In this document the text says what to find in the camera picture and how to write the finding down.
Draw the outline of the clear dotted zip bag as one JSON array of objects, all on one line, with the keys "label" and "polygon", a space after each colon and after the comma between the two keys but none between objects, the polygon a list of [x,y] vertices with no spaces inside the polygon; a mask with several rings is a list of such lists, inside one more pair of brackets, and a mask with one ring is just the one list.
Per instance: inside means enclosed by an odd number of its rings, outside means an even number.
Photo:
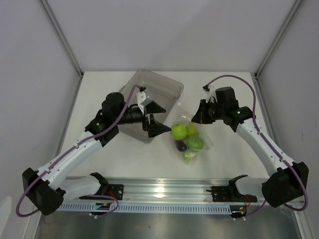
[{"label": "clear dotted zip bag", "polygon": [[193,114],[181,103],[173,107],[170,141],[185,164],[194,164],[213,146],[213,141],[203,125],[192,122]]}]

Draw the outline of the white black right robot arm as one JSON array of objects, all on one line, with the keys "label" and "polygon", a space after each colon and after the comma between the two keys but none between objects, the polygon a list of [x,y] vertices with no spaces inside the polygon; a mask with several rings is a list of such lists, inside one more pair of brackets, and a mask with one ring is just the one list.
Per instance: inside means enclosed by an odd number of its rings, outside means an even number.
[{"label": "white black right robot arm", "polygon": [[246,175],[233,178],[228,187],[228,197],[239,201],[245,195],[263,197],[274,208],[305,196],[308,167],[295,163],[268,136],[262,133],[256,117],[249,107],[240,107],[232,87],[214,89],[204,86],[206,99],[200,101],[192,122],[212,124],[217,120],[244,139],[264,165],[269,178],[251,178]]}]

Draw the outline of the purple eggplant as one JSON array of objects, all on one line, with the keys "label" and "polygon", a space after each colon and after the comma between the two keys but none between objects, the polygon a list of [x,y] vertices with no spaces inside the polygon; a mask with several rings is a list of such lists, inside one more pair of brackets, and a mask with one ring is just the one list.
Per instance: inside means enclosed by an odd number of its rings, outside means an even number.
[{"label": "purple eggplant", "polygon": [[187,145],[183,141],[175,140],[174,143],[179,152],[187,151]]}]

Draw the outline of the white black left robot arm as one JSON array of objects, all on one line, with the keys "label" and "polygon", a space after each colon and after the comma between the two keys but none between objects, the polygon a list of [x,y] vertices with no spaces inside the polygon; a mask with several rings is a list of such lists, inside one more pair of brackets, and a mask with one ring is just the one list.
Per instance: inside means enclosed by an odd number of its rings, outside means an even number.
[{"label": "white black left robot arm", "polygon": [[67,180],[68,175],[109,143],[119,133],[119,125],[140,123],[150,138],[169,132],[170,127],[154,117],[165,112],[146,89],[137,92],[137,103],[133,105],[129,105],[129,100],[125,100],[119,92],[108,94],[102,108],[69,150],[37,170],[28,168],[23,172],[23,196],[28,197],[45,216],[55,212],[65,200],[79,198],[117,202],[118,199],[110,193],[109,182],[101,174],[91,173],[76,180]]}]

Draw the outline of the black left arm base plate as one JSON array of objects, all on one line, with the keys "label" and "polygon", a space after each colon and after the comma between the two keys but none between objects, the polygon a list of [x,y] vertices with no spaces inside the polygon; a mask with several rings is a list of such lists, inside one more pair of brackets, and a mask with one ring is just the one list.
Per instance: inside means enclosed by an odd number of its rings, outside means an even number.
[{"label": "black left arm base plate", "polygon": [[124,194],[124,185],[123,184],[108,184],[104,185],[101,189],[98,190],[96,195],[97,197],[93,197],[91,195],[85,195],[80,197],[80,199],[104,199],[102,196],[109,196],[116,198],[117,200],[122,200]]}]

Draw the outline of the green custard apple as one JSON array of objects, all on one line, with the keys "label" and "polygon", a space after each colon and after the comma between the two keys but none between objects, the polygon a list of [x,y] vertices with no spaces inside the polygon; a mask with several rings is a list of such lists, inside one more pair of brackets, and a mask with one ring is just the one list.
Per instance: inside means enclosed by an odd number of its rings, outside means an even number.
[{"label": "green custard apple", "polygon": [[186,140],[189,149],[202,150],[204,148],[204,140],[199,136],[192,136]]}]

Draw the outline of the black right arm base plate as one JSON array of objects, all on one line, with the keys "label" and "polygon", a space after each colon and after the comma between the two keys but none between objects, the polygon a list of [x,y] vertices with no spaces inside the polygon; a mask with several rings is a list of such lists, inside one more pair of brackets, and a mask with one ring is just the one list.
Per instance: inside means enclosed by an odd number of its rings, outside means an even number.
[{"label": "black right arm base plate", "polygon": [[257,203],[258,201],[256,196],[242,195],[231,186],[212,186],[206,191],[211,193],[213,202]]}]

